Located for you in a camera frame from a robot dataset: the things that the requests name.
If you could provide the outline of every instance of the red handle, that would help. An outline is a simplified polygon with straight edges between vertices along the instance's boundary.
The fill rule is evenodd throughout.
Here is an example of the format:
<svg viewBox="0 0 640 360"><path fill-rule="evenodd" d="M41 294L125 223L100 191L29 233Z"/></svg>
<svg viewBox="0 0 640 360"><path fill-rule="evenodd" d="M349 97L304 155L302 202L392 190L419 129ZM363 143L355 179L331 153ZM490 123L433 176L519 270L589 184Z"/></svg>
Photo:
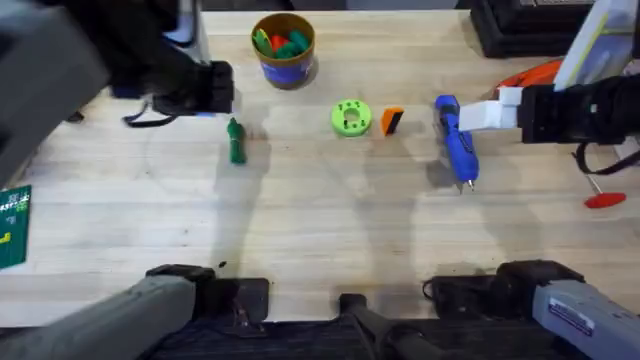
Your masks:
<svg viewBox="0 0 640 360"><path fill-rule="evenodd" d="M627 195L623 193L602 193L590 197L584 202L584 205L589 209L602 209L620 204L626 199Z"/></svg>

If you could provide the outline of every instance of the orange block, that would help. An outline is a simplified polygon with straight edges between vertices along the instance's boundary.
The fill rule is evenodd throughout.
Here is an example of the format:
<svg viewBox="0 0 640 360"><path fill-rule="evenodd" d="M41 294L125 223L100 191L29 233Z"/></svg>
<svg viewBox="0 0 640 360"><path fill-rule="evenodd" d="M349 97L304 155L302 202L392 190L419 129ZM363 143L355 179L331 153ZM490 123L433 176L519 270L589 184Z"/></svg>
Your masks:
<svg viewBox="0 0 640 360"><path fill-rule="evenodd" d="M400 118L404 114L404 109L401 107L390 107L384 109L384 114L380 119L380 129L384 136L391 135L396 132L396 127L400 122Z"/></svg>

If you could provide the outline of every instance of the cup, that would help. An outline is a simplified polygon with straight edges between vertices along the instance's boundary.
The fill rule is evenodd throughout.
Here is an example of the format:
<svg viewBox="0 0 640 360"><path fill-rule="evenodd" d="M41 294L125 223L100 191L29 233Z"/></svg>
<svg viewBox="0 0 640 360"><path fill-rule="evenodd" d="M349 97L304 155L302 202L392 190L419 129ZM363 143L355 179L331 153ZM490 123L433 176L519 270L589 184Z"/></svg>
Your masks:
<svg viewBox="0 0 640 360"><path fill-rule="evenodd" d="M302 54L290 59L275 59L263 55L251 38L253 51L255 51L264 76L271 85L280 89L295 89L305 83L313 66L313 50L315 47L315 32L313 27L302 16L291 13L277 13L269 15L253 27L251 35L258 29L264 30L269 37L280 35L289 38L293 30L300 31L309 41L309 48Z"/></svg>

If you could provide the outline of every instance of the green donut-shaped toy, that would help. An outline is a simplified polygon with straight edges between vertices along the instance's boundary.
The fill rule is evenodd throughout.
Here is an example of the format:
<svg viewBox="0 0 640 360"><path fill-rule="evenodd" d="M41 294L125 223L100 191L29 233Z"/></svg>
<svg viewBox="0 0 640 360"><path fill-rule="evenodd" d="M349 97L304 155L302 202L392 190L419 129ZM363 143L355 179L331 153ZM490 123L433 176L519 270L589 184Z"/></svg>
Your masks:
<svg viewBox="0 0 640 360"><path fill-rule="evenodd" d="M369 105L360 100L346 99L331 109L331 125L342 136L360 136L371 126Z"/></svg>

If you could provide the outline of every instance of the green ring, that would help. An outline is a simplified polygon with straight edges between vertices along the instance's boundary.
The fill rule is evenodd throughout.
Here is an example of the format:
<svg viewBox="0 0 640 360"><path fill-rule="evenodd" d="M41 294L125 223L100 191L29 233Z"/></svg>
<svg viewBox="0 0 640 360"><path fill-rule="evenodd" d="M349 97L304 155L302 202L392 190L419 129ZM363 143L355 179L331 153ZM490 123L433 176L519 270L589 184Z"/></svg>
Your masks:
<svg viewBox="0 0 640 360"><path fill-rule="evenodd" d="M357 121L346 120L346 112L352 109L358 112ZM331 126L342 136L360 136L371 127L371 109L360 100L342 100L331 109Z"/></svg>

